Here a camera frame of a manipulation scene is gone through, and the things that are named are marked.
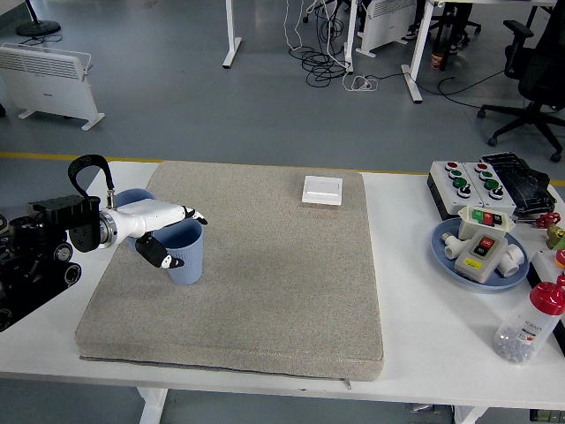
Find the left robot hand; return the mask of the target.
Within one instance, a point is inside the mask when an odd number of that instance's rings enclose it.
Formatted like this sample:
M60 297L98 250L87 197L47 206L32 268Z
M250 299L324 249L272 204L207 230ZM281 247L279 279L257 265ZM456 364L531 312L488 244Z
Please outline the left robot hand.
M207 219L196 209L154 199L104 209L100 218L107 230L107 238L101 244L113 246L126 238L135 238L136 251L154 267L163 269L181 268L185 262L173 257L152 232L185 219L207 224Z

